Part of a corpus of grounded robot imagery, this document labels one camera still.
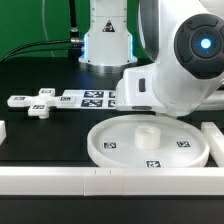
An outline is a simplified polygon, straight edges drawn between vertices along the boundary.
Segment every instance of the black cable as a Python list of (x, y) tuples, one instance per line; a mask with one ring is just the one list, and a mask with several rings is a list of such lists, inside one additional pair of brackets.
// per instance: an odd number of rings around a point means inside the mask
[(37, 47), (37, 46), (46, 46), (46, 45), (56, 45), (56, 44), (68, 44), (71, 43), (71, 40), (55, 40), (55, 41), (43, 41), (43, 42), (36, 42), (36, 43), (31, 43), (31, 44), (27, 44), (27, 45), (23, 45), (20, 46), (12, 51), (10, 51), (9, 53), (7, 53), (2, 60), (0, 61), (0, 63), (2, 63), (2, 61), (4, 62), (5, 58), (7, 59), (11, 54), (15, 54), (21, 50), (27, 49), (27, 48), (31, 48), (31, 47)]
[(17, 52), (17, 53), (13, 53), (8, 55), (7, 57), (4, 57), (0, 63), (4, 63), (6, 60), (8, 60), (11, 57), (20, 55), (20, 54), (27, 54), (27, 53), (35, 53), (35, 52), (44, 52), (44, 51), (67, 51), (67, 50), (80, 50), (80, 48), (74, 48), (74, 47), (70, 47), (70, 48), (51, 48), (51, 49), (38, 49), (38, 50), (29, 50), (29, 51), (21, 51), (21, 52)]
[(72, 37), (79, 37), (79, 31), (77, 27), (77, 19), (76, 19), (76, 4), (75, 0), (69, 0), (69, 10), (70, 10), (70, 23), (71, 28), (74, 28), (76, 32), (71, 30)]

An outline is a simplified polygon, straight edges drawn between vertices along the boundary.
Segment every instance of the green background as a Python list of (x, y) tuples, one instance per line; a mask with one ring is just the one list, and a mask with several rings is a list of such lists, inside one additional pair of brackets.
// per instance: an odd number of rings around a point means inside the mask
[[(43, 0), (0, 0), (0, 58), (12, 49), (39, 41), (45, 41), (42, 21)], [(77, 23), (81, 37), (90, 24), (90, 0), (75, 0)], [(128, 0), (129, 32), (134, 39), (134, 54), (145, 55), (137, 33), (138, 0)], [(45, 24), (49, 40), (70, 38), (70, 14), (68, 0), (45, 0)], [(56, 57), (66, 57), (66, 52), (54, 52)], [(23, 56), (51, 57), (50, 52), (32, 53)]]

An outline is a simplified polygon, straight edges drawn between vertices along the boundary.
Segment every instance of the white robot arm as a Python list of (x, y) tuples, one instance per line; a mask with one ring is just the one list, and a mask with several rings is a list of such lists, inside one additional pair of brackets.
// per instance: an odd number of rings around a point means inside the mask
[[(158, 26), (158, 33), (154, 28), (150, 41), (144, 34), (146, 19), (141, 10), (146, 7), (141, 4), (157, 8), (148, 24), (149, 30)], [(171, 116), (191, 113), (224, 81), (223, 19), (209, 13), (199, 0), (140, 0), (139, 18), (143, 18), (143, 47), (154, 63), (125, 70), (116, 89), (117, 109), (152, 110)]]

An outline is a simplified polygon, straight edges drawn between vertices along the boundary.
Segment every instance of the white round tray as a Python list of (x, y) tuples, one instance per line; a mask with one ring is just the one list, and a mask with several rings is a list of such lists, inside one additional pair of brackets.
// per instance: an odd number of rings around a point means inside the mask
[[(151, 134), (156, 134), (156, 143), (150, 144), (151, 140), (145, 136), (136, 136), (141, 127), (156, 129), (156, 133), (149, 133), (152, 140)], [(105, 120), (88, 135), (89, 156), (100, 167), (202, 167), (207, 163), (209, 149), (204, 134), (195, 127), (153, 115)]]

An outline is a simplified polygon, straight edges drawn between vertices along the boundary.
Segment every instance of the blue light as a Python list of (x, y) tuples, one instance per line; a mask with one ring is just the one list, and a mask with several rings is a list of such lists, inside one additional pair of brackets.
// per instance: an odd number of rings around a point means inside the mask
[(208, 38), (204, 38), (202, 41), (201, 41), (201, 47), (204, 48), (204, 49), (208, 49), (210, 48), (212, 45), (212, 42), (211, 40), (209, 40)]

